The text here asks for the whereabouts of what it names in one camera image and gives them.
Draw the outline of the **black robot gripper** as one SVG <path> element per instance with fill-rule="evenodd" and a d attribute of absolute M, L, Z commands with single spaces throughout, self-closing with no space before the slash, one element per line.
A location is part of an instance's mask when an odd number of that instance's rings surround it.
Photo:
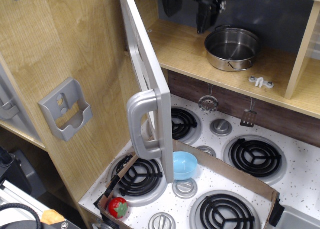
<path fill-rule="evenodd" d="M 226 10 L 225 0 L 194 0 L 198 3 L 196 16 L 197 33 L 203 34 L 217 21 L 220 13 Z M 183 6 L 183 0 L 162 0 L 164 12 L 168 17 L 177 14 Z"/>

